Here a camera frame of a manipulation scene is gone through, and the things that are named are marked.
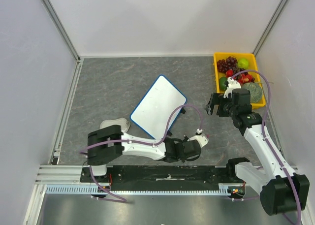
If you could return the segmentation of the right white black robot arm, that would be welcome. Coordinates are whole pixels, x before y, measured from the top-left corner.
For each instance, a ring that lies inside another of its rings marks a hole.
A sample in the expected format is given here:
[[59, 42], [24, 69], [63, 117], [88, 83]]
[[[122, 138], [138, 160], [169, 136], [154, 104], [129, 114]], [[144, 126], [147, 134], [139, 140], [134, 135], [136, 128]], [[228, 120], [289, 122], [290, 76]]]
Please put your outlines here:
[[246, 158], [229, 160], [225, 176], [230, 182], [245, 181], [258, 195], [268, 215], [296, 211], [298, 215], [306, 207], [310, 182], [285, 161], [269, 136], [260, 114], [252, 111], [250, 92], [233, 89], [227, 95], [212, 93], [206, 106], [212, 115], [230, 117], [240, 134], [249, 142], [258, 156], [263, 171], [256, 169]]

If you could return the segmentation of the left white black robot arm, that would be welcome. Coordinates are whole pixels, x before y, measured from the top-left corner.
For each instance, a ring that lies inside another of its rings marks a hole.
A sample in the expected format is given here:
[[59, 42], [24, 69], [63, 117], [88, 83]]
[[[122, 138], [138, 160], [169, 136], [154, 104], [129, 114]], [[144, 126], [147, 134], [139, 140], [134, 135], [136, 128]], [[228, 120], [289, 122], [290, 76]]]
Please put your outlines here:
[[183, 140], [169, 137], [164, 140], [145, 139], [122, 132], [120, 125], [112, 125], [89, 133], [84, 152], [92, 169], [91, 177], [97, 182], [104, 182], [108, 177], [106, 165], [122, 155], [167, 163], [194, 161], [208, 142], [204, 134]]

